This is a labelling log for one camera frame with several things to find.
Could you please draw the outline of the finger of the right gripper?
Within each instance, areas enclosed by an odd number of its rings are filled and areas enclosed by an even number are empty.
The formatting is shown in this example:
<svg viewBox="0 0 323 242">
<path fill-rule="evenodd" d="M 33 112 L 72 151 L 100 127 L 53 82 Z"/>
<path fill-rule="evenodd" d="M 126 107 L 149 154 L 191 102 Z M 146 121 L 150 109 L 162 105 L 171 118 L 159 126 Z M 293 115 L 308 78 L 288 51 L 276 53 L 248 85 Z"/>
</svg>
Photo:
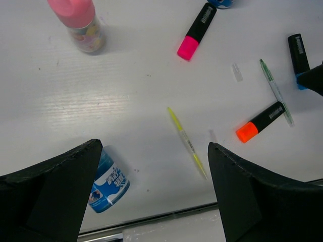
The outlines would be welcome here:
<svg viewBox="0 0 323 242">
<path fill-rule="evenodd" d="M 298 76 L 296 82 L 322 96 L 322 64 Z"/>
</svg>

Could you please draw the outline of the clear pen cap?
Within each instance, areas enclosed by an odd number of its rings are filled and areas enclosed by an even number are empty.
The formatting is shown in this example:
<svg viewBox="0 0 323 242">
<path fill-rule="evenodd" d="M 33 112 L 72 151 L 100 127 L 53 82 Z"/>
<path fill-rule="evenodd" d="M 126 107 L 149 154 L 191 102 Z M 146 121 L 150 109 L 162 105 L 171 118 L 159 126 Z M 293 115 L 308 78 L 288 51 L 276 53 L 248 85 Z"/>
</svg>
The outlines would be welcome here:
<svg viewBox="0 0 323 242">
<path fill-rule="evenodd" d="M 241 74 L 241 71 L 236 63 L 232 64 L 232 71 L 234 73 L 235 79 L 237 82 L 243 81 L 243 76 Z"/>
</svg>

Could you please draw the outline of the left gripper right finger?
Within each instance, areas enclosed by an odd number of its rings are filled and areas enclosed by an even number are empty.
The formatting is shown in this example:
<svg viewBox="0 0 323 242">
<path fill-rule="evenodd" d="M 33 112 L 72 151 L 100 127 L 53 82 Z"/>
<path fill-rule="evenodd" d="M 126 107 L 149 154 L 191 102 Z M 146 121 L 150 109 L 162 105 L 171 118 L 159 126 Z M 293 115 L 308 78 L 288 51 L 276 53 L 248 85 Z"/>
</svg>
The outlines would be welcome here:
<svg viewBox="0 0 323 242">
<path fill-rule="evenodd" d="M 226 241 L 322 241 L 322 180 L 288 178 L 209 143 Z"/>
</svg>

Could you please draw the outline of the yellow gel pen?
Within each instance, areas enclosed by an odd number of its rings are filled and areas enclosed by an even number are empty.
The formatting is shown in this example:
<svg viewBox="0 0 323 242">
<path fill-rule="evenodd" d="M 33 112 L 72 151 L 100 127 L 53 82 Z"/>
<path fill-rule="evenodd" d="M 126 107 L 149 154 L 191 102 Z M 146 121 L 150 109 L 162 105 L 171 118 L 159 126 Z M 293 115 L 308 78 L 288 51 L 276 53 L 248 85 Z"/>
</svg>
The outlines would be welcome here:
<svg viewBox="0 0 323 242">
<path fill-rule="evenodd" d="M 177 118 L 177 116 L 175 115 L 175 113 L 173 112 L 173 110 L 170 107 L 167 107 L 167 111 L 178 131 L 179 136 L 181 137 L 183 144 L 185 145 L 185 147 L 187 148 L 188 152 L 191 154 L 192 159 L 195 163 L 196 168 L 198 169 L 198 171 L 200 172 L 200 174 L 202 175 L 202 177 L 204 179 L 208 179 L 207 178 L 207 174 L 204 170 L 204 167 L 195 151 L 195 148 L 193 146 L 193 144 L 191 143 L 188 135 L 186 134 L 185 130 L 183 129 L 179 119 Z"/>
</svg>

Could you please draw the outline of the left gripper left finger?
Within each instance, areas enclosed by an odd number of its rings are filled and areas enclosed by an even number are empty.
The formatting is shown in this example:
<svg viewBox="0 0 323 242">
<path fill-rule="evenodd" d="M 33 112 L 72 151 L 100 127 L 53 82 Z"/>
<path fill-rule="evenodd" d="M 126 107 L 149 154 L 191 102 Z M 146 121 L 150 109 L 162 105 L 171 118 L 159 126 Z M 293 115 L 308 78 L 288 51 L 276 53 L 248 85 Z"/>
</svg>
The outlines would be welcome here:
<svg viewBox="0 0 323 242">
<path fill-rule="evenodd" d="M 91 139 L 1 176 L 1 241 L 76 241 L 102 152 Z"/>
</svg>

